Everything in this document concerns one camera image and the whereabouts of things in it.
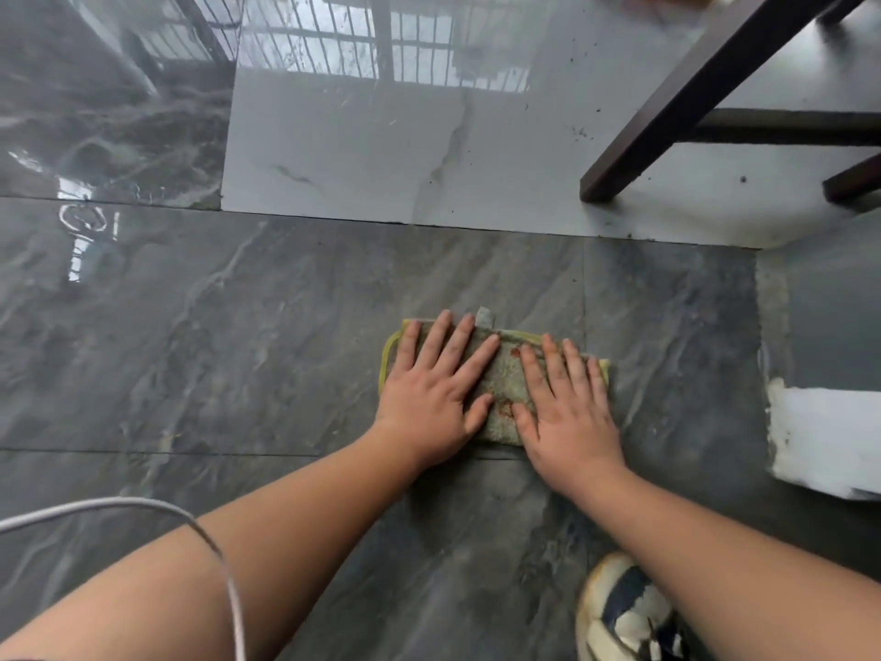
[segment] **dark wooden chair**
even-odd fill
[[[607,202],[674,143],[881,146],[881,113],[716,106],[815,18],[834,25],[864,0],[735,0],[581,177],[586,202]],[[881,188],[881,155],[824,181],[842,202]]]

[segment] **shoe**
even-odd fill
[[[688,659],[673,606],[621,552],[605,557],[584,583],[575,644],[579,661]]]

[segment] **right hand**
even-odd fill
[[[584,366],[578,349],[566,339],[564,366],[548,334],[542,338],[542,350],[547,379],[532,348],[527,344],[520,348],[538,422],[522,403],[512,405],[513,418],[535,470],[551,489],[573,499],[580,487],[626,470],[621,441],[597,358],[591,357]]]

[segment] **cleaning cloth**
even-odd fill
[[[401,339],[403,328],[407,326],[409,320],[404,320],[402,328],[393,333],[389,340],[386,341],[385,347],[382,349],[382,362],[380,365],[380,394],[382,387],[385,385],[386,378],[395,364],[397,355],[397,345]],[[425,338],[428,336],[429,330],[432,328],[432,321],[422,322],[419,331],[419,340],[417,343],[417,353],[422,349]],[[525,331],[513,330],[489,330],[482,327],[475,327],[465,348],[462,361],[466,361],[482,344],[486,341],[490,334],[498,334],[500,338],[499,351],[490,362],[490,365],[484,371],[478,384],[471,390],[468,399],[465,400],[465,406],[468,407],[471,400],[479,397],[486,392],[492,393],[495,397],[495,403],[490,409],[489,417],[486,423],[475,436],[475,439],[489,441],[491,443],[503,443],[505,445],[522,446],[520,434],[517,433],[516,424],[513,421],[513,413],[511,405],[513,403],[524,403],[527,408],[535,412],[535,406],[530,399],[529,391],[526,387],[526,379],[523,377],[523,365],[520,362],[520,347],[524,343],[530,343],[535,346],[535,354],[538,357],[538,366],[541,366],[542,372],[546,372],[545,356],[542,353],[541,343],[542,337],[538,334],[530,334]],[[588,355],[583,354],[581,358],[587,362]],[[600,368],[602,377],[609,384],[609,360],[601,359]]]

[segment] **hand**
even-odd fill
[[[606,472],[625,469],[624,456],[597,358],[591,357],[585,368],[578,349],[566,339],[564,366],[547,334],[542,349],[548,380],[532,348],[520,348],[538,423],[522,403],[511,410],[535,470],[552,489],[572,499],[580,486],[596,482]]]
[[[492,394],[474,400],[466,413],[465,396],[499,348],[491,335],[462,366],[459,361],[474,317],[467,314],[444,346],[453,314],[444,311],[435,321],[416,357],[419,323],[411,321],[397,346],[395,366],[382,390],[374,429],[413,450],[420,471],[455,455],[486,421]]]

